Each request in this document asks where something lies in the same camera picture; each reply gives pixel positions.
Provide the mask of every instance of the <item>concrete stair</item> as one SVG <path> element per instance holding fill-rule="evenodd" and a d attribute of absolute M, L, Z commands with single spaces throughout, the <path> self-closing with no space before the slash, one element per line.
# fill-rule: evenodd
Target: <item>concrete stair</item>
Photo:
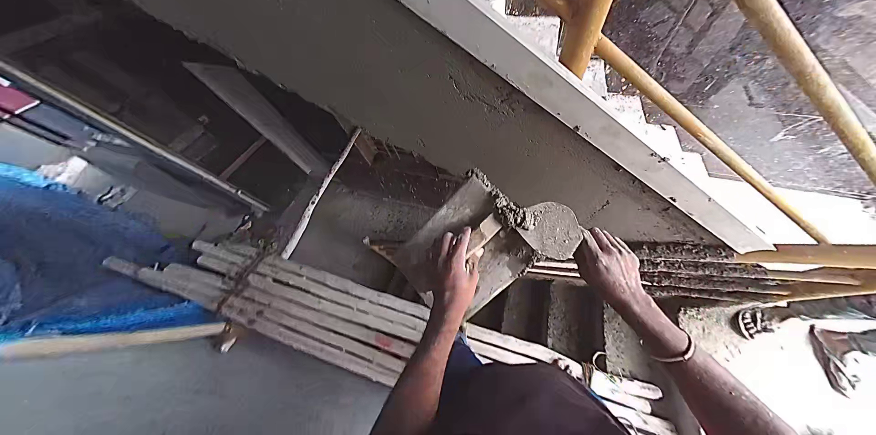
<path fill-rule="evenodd" d="M 498 15 L 520 31 L 522 40 L 535 52 L 544 53 L 548 59 L 559 58 L 562 33 L 559 17 L 510 16 L 506 13 L 507 0 L 486 1 Z M 687 176 L 719 204 L 727 207 L 734 216 L 748 223 L 751 228 L 761 231 L 770 243 L 814 243 L 803 230 L 747 183 L 711 177 L 702 154 L 683 150 L 674 126 L 647 122 L 639 96 L 609 93 L 605 74 L 604 61 L 593 59 L 582 82 L 603 97 L 615 118 L 648 145 L 655 155 Z M 826 232 L 831 241 L 843 244 L 876 244 L 876 210 L 868 208 L 861 201 L 801 190 L 780 189 L 780 192 L 792 201 L 800 200 L 805 204 L 799 209 L 810 221 L 823 228 L 822 231 Z M 851 223 L 837 225 L 838 216 Z"/>

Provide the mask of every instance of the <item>trowel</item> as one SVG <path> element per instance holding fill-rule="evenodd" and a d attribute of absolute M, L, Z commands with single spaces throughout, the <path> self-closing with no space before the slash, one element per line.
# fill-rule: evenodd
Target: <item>trowel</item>
<path fill-rule="evenodd" d="M 432 302 L 433 242 L 447 231 L 457 233 L 470 226 L 467 257 L 483 249 L 478 263 L 480 279 L 466 318 L 525 273 L 537 256 L 569 259 L 584 239 L 575 213 L 563 204 L 541 203 L 525 210 L 515 205 L 511 208 L 514 216 L 522 212 L 528 228 L 503 225 L 503 219 L 507 222 L 509 218 L 503 218 L 503 211 L 497 208 L 497 197 L 488 181 L 471 176 L 393 254 L 393 262 L 426 304 Z"/>
<path fill-rule="evenodd" d="M 568 206 L 559 203 L 541 203 L 527 208 L 534 218 L 530 230 L 515 228 L 532 250 L 558 261 L 571 259 L 584 234 L 578 218 Z"/>

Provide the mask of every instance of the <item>bracelet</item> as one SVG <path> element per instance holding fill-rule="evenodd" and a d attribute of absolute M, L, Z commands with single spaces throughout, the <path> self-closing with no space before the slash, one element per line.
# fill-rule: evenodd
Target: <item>bracelet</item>
<path fill-rule="evenodd" d="M 694 356 L 694 351 L 696 351 L 696 344 L 686 330 L 683 330 L 683 332 L 684 335 L 688 337 L 688 347 L 684 349 L 684 352 L 681 355 L 673 356 L 671 358 L 658 358 L 652 355 L 651 359 L 661 363 L 678 363 L 690 360 Z"/>

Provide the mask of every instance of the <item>concrete wall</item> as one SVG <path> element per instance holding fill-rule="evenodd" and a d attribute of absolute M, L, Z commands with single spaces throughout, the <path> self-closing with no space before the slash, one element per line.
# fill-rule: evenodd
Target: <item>concrete wall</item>
<path fill-rule="evenodd" d="M 378 138 L 626 239 L 715 240 L 395 0 L 131 0 Z"/>

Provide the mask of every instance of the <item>concrete floor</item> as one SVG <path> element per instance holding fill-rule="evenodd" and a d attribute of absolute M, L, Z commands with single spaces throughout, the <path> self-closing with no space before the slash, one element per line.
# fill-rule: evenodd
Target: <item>concrete floor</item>
<path fill-rule="evenodd" d="M 388 392 L 255 333 L 0 364 L 6 435 L 367 433 Z"/>
<path fill-rule="evenodd" d="M 743 340 L 730 329 L 739 307 L 683 309 L 679 323 L 703 350 L 750 388 L 800 433 L 872 433 L 876 402 L 876 358 L 854 352 L 846 357 L 860 377 L 848 398 L 828 384 L 808 341 L 810 324 L 831 330 L 868 330 L 872 320 L 791 319 L 773 334 Z"/>

